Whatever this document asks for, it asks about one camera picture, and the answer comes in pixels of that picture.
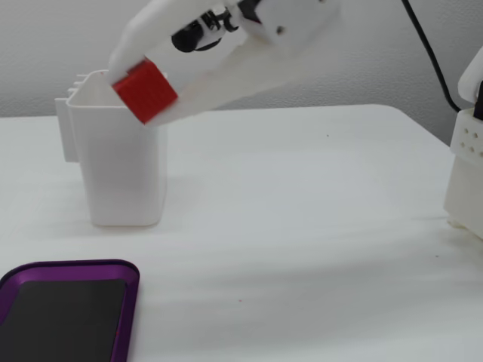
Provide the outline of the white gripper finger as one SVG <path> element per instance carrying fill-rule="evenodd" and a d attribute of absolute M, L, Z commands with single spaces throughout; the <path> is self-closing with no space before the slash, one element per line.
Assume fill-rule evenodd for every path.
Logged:
<path fill-rule="evenodd" d="M 174 103 L 146 124 L 159 127 L 216 109 L 243 97 L 287 84 L 308 72 L 309 56 L 317 37 L 292 45 L 268 44 L 248 37 L 212 66 L 182 71 L 179 66 L 162 73 L 177 92 Z"/>
<path fill-rule="evenodd" d="M 123 29 L 109 58 L 108 81 L 124 78 L 148 51 L 221 3 L 214 0 L 151 1 Z"/>

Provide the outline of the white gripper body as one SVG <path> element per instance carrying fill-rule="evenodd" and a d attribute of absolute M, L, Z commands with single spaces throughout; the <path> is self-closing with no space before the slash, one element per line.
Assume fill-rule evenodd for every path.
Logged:
<path fill-rule="evenodd" d="M 240 25 L 251 36 L 283 48 L 312 40 L 338 13 L 338 1 L 240 1 Z"/>

